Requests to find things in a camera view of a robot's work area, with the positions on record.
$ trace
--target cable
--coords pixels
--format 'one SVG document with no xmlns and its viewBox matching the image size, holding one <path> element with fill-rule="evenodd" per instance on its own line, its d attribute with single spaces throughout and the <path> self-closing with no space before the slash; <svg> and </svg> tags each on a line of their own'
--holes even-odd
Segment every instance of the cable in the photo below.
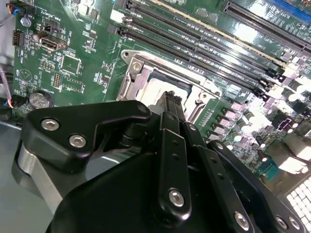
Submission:
<svg viewBox="0 0 311 233">
<path fill-rule="evenodd" d="M 11 18 L 13 18 L 14 15 L 12 14 L 8 14 L 6 17 L 4 17 L 1 21 L 0 21 L 0 28 L 7 22 L 9 21 Z"/>
<path fill-rule="evenodd" d="M 1 76 L 1 79 L 3 82 L 3 85 L 5 87 L 5 90 L 6 90 L 6 97 L 8 99 L 8 105 L 10 106 L 10 108 L 13 108 L 12 102 L 11 102 L 12 95 L 11 95 L 11 91 L 10 91 L 10 86 L 9 86 L 8 80 L 6 78 L 6 75 L 5 75 L 5 72 L 4 72 L 4 69 L 2 66 L 0 66 L 0 76 Z"/>
</svg>

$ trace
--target screw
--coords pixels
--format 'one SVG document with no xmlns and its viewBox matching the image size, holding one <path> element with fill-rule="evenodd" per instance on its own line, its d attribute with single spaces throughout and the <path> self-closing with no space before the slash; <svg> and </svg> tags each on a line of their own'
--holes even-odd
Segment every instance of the screw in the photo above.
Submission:
<svg viewBox="0 0 311 233">
<path fill-rule="evenodd" d="M 293 227 L 295 227 L 297 230 L 300 229 L 300 226 L 299 226 L 298 222 L 294 218 L 289 217 L 288 219 L 290 220 L 290 222 L 293 225 Z"/>
<path fill-rule="evenodd" d="M 190 127 L 190 129 L 192 129 L 193 131 L 196 130 L 196 127 L 195 127 L 194 125 L 192 125 L 192 124 L 189 124 L 189 127 Z"/>
<path fill-rule="evenodd" d="M 54 131 L 59 128 L 59 123 L 54 119 L 45 119 L 41 122 L 43 129 L 48 131 Z"/>
<path fill-rule="evenodd" d="M 124 56 L 125 58 L 128 58 L 128 57 L 130 56 L 130 54 L 129 54 L 128 52 L 125 52 L 125 53 L 123 54 L 123 56 Z"/>
<path fill-rule="evenodd" d="M 138 109 L 139 109 L 140 111 L 142 111 L 143 113 L 146 113 L 146 112 L 147 112 L 146 107 L 143 106 L 143 105 L 138 105 Z"/>
<path fill-rule="evenodd" d="M 219 142 L 216 142 L 216 146 L 217 146 L 219 149 L 221 149 L 221 150 L 224 149 L 224 147 L 222 146 L 222 144 L 220 144 Z"/>
<path fill-rule="evenodd" d="M 133 70 L 140 71 L 141 70 L 141 64 L 138 62 L 133 63 Z"/>
<path fill-rule="evenodd" d="M 284 222 L 283 219 L 281 219 L 279 216 L 276 216 L 276 220 L 277 220 L 277 223 L 284 229 L 287 229 L 287 225 L 286 223 Z"/>
<path fill-rule="evenodd" d="M 69 138 L 69 143 L 73 147 L 82 148 L 86 145 L 86 139 L 81 135 L 73 135 Z"/>
<path fill-rule="evenodd" d="M 249 230 L 249 223 L 248 221 L 246 220 L 246 218 L 240 214 L 239 212 L 235 212 L 234 213 L 234 218 L 235 218 L 235 221 L 238 223 L 238 225 L 245 231 L 248 231 Z"/>
<path fill-rule="evenodd" d="M 170 201 L 177 207 L 182 207 L 185 204 L 183 195 L 175 189 L 169 192 L 169 198 Z"/>
<path fill-rule="evenodd" d="M 23 25 L 26 28 L 29 28 L 31 26 L 31 20 L 27 17 L 23 17 L 20 19 L 21 25 Z"/>
</svg>

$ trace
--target dimm slot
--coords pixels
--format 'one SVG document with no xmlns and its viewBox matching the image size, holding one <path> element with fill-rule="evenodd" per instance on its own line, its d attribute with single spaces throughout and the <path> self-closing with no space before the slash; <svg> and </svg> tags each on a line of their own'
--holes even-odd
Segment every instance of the dimm slot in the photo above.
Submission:
<svg viewBox="0 0 311 233">
<path fill-rule="evenodd" d="M 222 36 L 224 38 L 230 39 L 233 42 L 237 43 L 238 45 L 240 45 L 244 48 L 250 49 L 251 51 L 255 52 L 256 54 L 261 55 L 262 57 L 265 57 L 266 59 L 272 61 L 275 64 L 280 65 L 281 67 L 287 67 L 286 63 L 281 61 L 280 59 L 275 58 L 273 56 L 270 56 L 270 55 L 266 54 L 264 51 L 261 51 L 258 48 L 248 44 L 247 42 L 244 42 L 243 40 L 241 40 L 241 39 L 239 39 L 233 35 L 230 35 L 227 32 L 221 31 L 221 30 L 217 29 L 216 27 L 214 27 L 208 23 L 204 23 L 201 20 L 198 20 L 198 19 L 184 13 L 184 10 L 176 9 L 175 5 L 173 5 L 167 1 L 149 0 L 148 2 L 152 2 L 152 3 L 156 4 L 157 6 L 161 6 L 161 7 L 165 8 L 166 11 L 173 12 L 175 15 L 179 15 L 180 17 L 184 17 L 185 19 L 190 20 L 191 22 L 194 22 L 194 23 L 200 25 L 204 29 L 215 32 L 215 33 L 217 33 L 218 36 Z"/>
<path fill-rule="evenodd" d="M 146 22 L 144 22 L 138 18 L 132 18 L 132 22 L 130 24 L 136 28 L 141 27 L 139 29 L 142 31 L 145 31 L 147 33 L 149 31 L 153 32 L 155 35 L 161 36 L 162 38 L 167 39 L 168 42 L 175 43 L 176 46 L 183 46 L 183 47 L 185 47 L 185 49 L 189 49 L 189 50 L 193 51 L 194 54 L 199 54 L 202 58 L 204 58 L 206 60 L 210 60 L 220 67 L 225 67 L 226 69 L 230 70 L 230 72 L 236 73 L 245 79 L 252 79 L 255 81 L 260 80 L 260 78 L 257 77 L 254 73 L 252 73 L 248 70 L 242 69 L 242 68 L 236 66 L 235 64 L 227 62 L 225 60 L 219 61 L 218 56 L 216 56 L 216 55 L 214 55 L 214 54 L 212 54 L 206 50 L 203 50 L 203 49 L 195 46 L 194 44 L 192 44 L 190 42 L 182 40 L 182 39 L 166 32 L 160 28 L 157 28 L 151 24 L 148 24 L 148 23 L 146 23 Z"/>
<path fill-rule="evenodd" d="M 138 32 L 132 31 L 131 29 L 127 29 L 127 32 L 125 34 L 122 34 L 122 36 L 124 36 L 124 35 L 127 36 L 128 38 L 131 38 L 131 39 L 134 39 L 136 41 L 145 43 L 149 46 L 152 46 L 159 51 L 173 55 L 174 57 L 180 59 L 183 62 L 195 64 L 197 66 L 197 68 L 203 70 L 206 73 L 212 73 L 213 75 L 215 75 L 216 77 L 218 77 L 220 79 L 227 80 L 227 81 L 229 81 L 229 82 L 231 82 L 231 83 L 233 83 L 239 87 L 245 88 L 251 92 L 255 91 L 253 85 L 245 83 L 242 80 L 237 80 L 236 77 L 232 77 L 232 76 L 228 75 L 227 73 L 224 73 L 218 69 L 215 69 L 214 67 L 209 66 L 208 64 L 205 64 L 205 63 L 199 62 L 197 60 L 191 59 L 191 58 L 189 58 L 189 56 L 177 51 L 176 49 L 172 49 L 165 44 L 162 44 L 158 41 L 153 40 L 150 37 L 147 37 L 147 36 L 142 35 Z"/>
<path fill-rule="evenodd" d="M 311 44 L 252 12 L 229 1 L 223 8 L 223 12 L 288 48 L 305 56 L 311 56 Z"/>
<path fill-rule="evenodd" d="M 175 29 L 178 29 L 179 31 L 182 31 L 183 33 L 186 33 L 186 36 L 192 36 L 192 37 L 195 37 L 199 40 L 202 40 L 202 41 L 205 41 L 207 42 L 208 44 L 211 44 L 215 47 L 217 47 L 218 49 L 221 49 L 222 51 L 228 53 L 230 56 L 232 56 L 233 54 L 232 53 L 235 53 L 236 55 L 234 55 L 236 58 L 240 58 L 242 59 L 244 62 L 247 62 L 247 63 L 250 63 L 254 66 L 254 68 L 261 68 L 263 70 L 268 70 L 267 67 L 262 64 L 262 63 L 259 63 L 257 62 L 256 60 L 248 57 L 247 55 L 243 54 L 243 53 L 240 53 L 240 52 L 237 52 L 233 49 L 231 49 L 230 47 L 222 44 L 222 43 L 219 43 L 215 40 L 212 40 L 211 38 L 208 38 L 206 36 L 203 36 L 200 32 L 196 31 L 196 30 L 193 30 L 189 27 L 186 27 L 184 24 L 181 24 L 175 20 L 172 20 L 170 19 L 169 17 L 167 16 L 164 16 L 164 15 L 161 15 L 153 10 L 151 10 L 150 8 L 140 4 L 140 3 L 133 3 L 132 5 L 132 8 L 131 8 L 131 11 L 135 12 L 135 13 L 138 13 L 142 16 L 148 16 L 150 18 L 152 18 L 154 21 L 157 21 L 157 22 L 160 22 L 162 24 L 166 24 L 167 26 L 171 26 L 171 27 L 174 27 Z M 197 26 L 198 28 L 202 28 L 200 25 L 197 25 L 193 22 L 191 22 L 191 24 Z M 212 31 L 208 31 L 209 34 L 215 36 L 215 37 L 220 37 L 220 35 L 212 32 Z M 226 42 L 228 43 L 233 43 L 233 44 L 236 44 L 234 43 L 233 41 L 229 40 L 228 38 L 225 38 L 225 37 L 221 37 L 223 40 L 225 40 Z M 261 55 L 253 52 L 252 50 L 248 49 L 248 48 L 243 48 L 246 52 L 252 54 L 253 56 L 257 57 L 257 56 L 260 56 L 261 59 L 265 60 L 265 62 L 267 63 L 270 63 L 271 61 L 269 59 L 266 59 L 265 57 L 262 57 Z"/>
</svg>

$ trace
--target ram slot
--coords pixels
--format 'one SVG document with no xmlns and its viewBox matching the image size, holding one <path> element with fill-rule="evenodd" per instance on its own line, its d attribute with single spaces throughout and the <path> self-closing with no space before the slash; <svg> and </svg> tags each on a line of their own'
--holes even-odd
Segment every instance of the ram slot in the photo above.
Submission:
<svg viewBox="0 0 311 233">
<path fill-rule="evenodd" d="M 225 4 L 223 12 L 288 48 L 305 56 L 311 56 L 310 43 L 260 18 L 252 12 L 232 2 Z"/>
<path fill-rule="evenodd" d="M 111 33 L 115 33 L 114 29 L 112 29 L 114 26 L 110 25 L 108 27 L 108 30 Z M 253 84 L 245 83 L 242 80 L 237 79 L 235 76 L 231 76 L 219 69 L 216 69 L 206 63 L 194 60 L 193 58 L 189 57 L 188 55 L 174 49 L 170 48 L 164 43 L 161 43 L 159 41 L 155 41 L 151 37 L 145 36 L 139 32 L 136 32 L 132 30 L 131 28 L 119 28 L 118 31 L 116 32 L 120 34 L 122 37 L 128 37 L 131 38 L 137 42 L 144 43 L 146 45 L 149 45 L 151 47 L 156 48 L 158 51 L 165 52 L 169 55 L 174 56 L 175 58 L 178 58 L 180 61 L 185 62 L 185 63 L 191 63 L 192 66 L 194 66 L 196 69 L 201 69 L 206 73 L 211 73 L 214 76 L 218 77 L 219 79 L 224 79 L 227 80 L 231 83 L 233 83 L 236 86 L 239 86 L 241 88 L 245 88 L 251 92 L 254 92 L 256 90 L 256 87 Z"/>
<path fill-rule="evenodd" d="M 162 30 L 160 28 L 157 28 L 151 24 L 148 24 L 144 21 L 142 21 L 141 19 L 138 18 L 132 18 L 132 21 L 130 23 L 128 23 L 128 25 L 131 25 L 134 28 L 138 28 L 140 30 L 142 30 L 143 32 L 151 32 L 154 33 L 155 35 L 161 36 L 165 39 L 167 39 L 169 42 L 173 42 L 176 44 L 176 46 L 183 46 L 185 48 L 185 50 L 191 50 L 191 52 L 193 52 L 193 54 L 195 54 L 193 56 L 193 59 L 199 59 L 199 60 L 209 60 L 211 62 L 213 62 L 214 64 L 218 65 L 219 67 L 224 67 L 227 70 L 229 70 L 232 73 L 236 73 L 239 76 L 243 77 L 244 79 L 251 79 L 251 80 L 255 80 L 255 81 L 259 81 L 260 77 L 258 77 L 257 75 L 255 75 L 254 73 L 246 70 L 246 69 L 242 69 L 236 65 L 234 65 L 233 63 L 230 63 L 228 61 L 225 60 L 220 60 L 221 57 L 218 57 L 202 48 L 199 48 L 197 46 L 195 46 L 194 44 L 182 40 L 178 37 L 176 37 L 173 34 L 168 33 L 165 30 Z"/>
<path fill-rule="evenodd" d="M 233 50 L 230 47 L 228 47 L 228 46 L 226 46 L 226 45 L 224 45 L 222 43 L 219 43 L 218 41 L 215 41 L 215 40 L 213 40 L 213 39 L 211 39 L 209 37 L 206 37 L 201 32 L 196 31 L 194 29 L 191 29 L 190 27 L 187 27 L 186 25 L 184 25 L 182 23 L 179 23 L 176 20 L 172 20 L 171 18 L 169 18 L 169 17 L 167 17 L 165 15 L 159 14 L 156 11 L 150 9 L 149 7 L 147 7 L 147 6 L 145 6 L 145 5 L 141 4 L 141 3 L 133 2 L 132 5 L 130 6 L 130 10 L 132 12 L 135 12 L 136 14 L 142 15 L 143 17 L 149 17 L 150 19 L 152 19 L 155 22 L 159 22 L 159 23 L 162 23 L 163 25 L 171 26 L 174 29 L 183 32 L 186 36 L 192 36 L 192 37 L 195 37 L 196 39 L 199 39 L 201 41 L 207 42 L 209 45 L 217 47 L 218 49 L 220 49 L 221 51 L 227 53 L 230 56 L 235 54 L 234 55 L 235 58 L 243 60 L 244 62 L 250 64 L 253 68 L 262 69 L 262 70 L 265 70 L 265 71 L 268 70 L 268 67 L 265 66 L 264 64 L 262 64 L 260 62 L 257 62 L 256 60 L 254 60 L 254 59 L 244 55 L 241 52 L 237 52 L 236 50 Z M 213 37 L 221 37 L 221 36 L 219 36 L 218 34 L 212 32 L 212 31 L 207 31 L 206 29 L 203 29 L 200 25 L 196 25 L 193 22 L 189 22 L 189 23 L 195 25 L 197 28 L 200 28 L 201 31 L 204 31 L 205 33 L 208 33 L 208 34 L 210 34 Z M 229 40 L 228 38 L 225 38 L 225 37 L 221 37 L 221 38 L 224 41 L 228 42 L 228 43 L 236 44 L 235 42 Z M 245 48 L 245 47 L 243 47 L 243 49 L 246 52 L 250 53 L 252 56 L 258 57 L 258 54 L 253 52 L 253 51 L 251 51 L 250 49 Z M 260 58 L 263 59 L 268 64 L 271 63 L 270 60 L 268 60 L 268 59 L 266 59 L 266 58 L 264 58 L 262 56 L 260 56 Z"/>
</svg>

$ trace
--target surface-mount component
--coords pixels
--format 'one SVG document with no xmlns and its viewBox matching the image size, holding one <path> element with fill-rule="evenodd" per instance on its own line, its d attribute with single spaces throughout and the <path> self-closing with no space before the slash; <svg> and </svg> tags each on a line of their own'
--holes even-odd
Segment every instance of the surface-mount component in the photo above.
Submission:
<svg viewBox="0 0 311 233">
<path fill-rule="evenodd" d="M 262 162 L 266 162 L 268 160 L 268 156 L 262 150 L 258 150 L 257 155 Z"/>
<path fill-rule="evenodd" d="M 235 115 L 236 115 L 236 113 L 233 110 L 228 109 L 228 108 L 223 109 L 223 114 L 228 119 L 233 119 L 235 118 Z"/>
<path fill-rule="evenodd" d="M 256 122 L 256 117 L 252 112 L 247 112 L 245 114 L 246 119 L 249 123 L 254 124 Z"/>
<path fill-rule="evenodd" d="M 250 127 L 243 120 L 238 123 L 238 127 L 243 133 L 247 133 L 250 130 Z"/>
<path fill-rule="evenodd" d="M 293 132 L 293 128 L 296 128 L 298 124 L 293 120 L 292 117 L 285 113 L 278 111 L 276 116 L 272 120 L 272 125 L 278 131 L 286 131 L 287 133 Z"/>
<path fill-rule="evenodd" d="M 29 103 L 35 109 L 50 108 L 53 107 L 54 100 L 49 93 L 37 90 L 29 95 Z"/>
<path fill-rule="evenodd" d="M 20 19 L 21 25 L 23 25 L 26 28 L 29 28 L 31 26 L 31 19 L 28 17 L 22 17 Z"/>
<path fill-rule="evenodd" d="M 213 131 L 217 134 L 224 134 L 225 128 L 219 124 L 214 124 L 213 125 Z"/>
<path fill-rule="evenodd" d="M 289 102 L 294 102 L 298 99 L 298 95 L 291 90 L 285 90 L 283 95 L 286 99 L 288 99 Z"/>
<path fill-rule="evenodd" d="M 301 94 L 301 93 L 306 91 L 306 86 L 304 86 L 304 85 L 302 85 L 296 81 L 293 81 L 292 82 L 292 89 L 294 91 L 296 91 L 298 94 Z"/>
<path fill-rule="evenodd" d="M 255 139 L 256 139 L 256 142 L 258 143 L 260 148 L 266 147 L 265 141 L 260 136 L 256 136 Z"/>
<path fill-rule="evenodd" d="M 233 146 L 232 146 L 231 142 L 229 142 L 229 141 L 224 141 L 223 144 L 224 144 L 229 150 L 232 150 L 232 149 L 233 149 Z"/>
<path fill-rule="evenodd" d="M 226 128 L 229 125 L 231 125 L 231 121 L 228 118 L 224 117 L 224 116 L 219 116 L 218 117 L 218 124 L 220 124 L 221 126 Z"/>
<path fill-rule="evenodd" d="M 96 9 L 92 9 L 91 13 L 89 14 L 91 19 L 97 19 L 97 15 L 98 15 L 98 11 Z"/>
<path fill-rule="evenodd" d="M 209 131 L 207 133 L 207 138 L 208 138 L 209 141 L 212 141 L 212 140 L 218 140 L 220 138 L 220 136 L 217 133 Z"/>
<path fill-rule="evenodd" d="M 242 136 L 235 130 L 232 131 L 230 135 L 233 138 L 234 142 L 240 142 L 242 140 Z"/>
</svg>

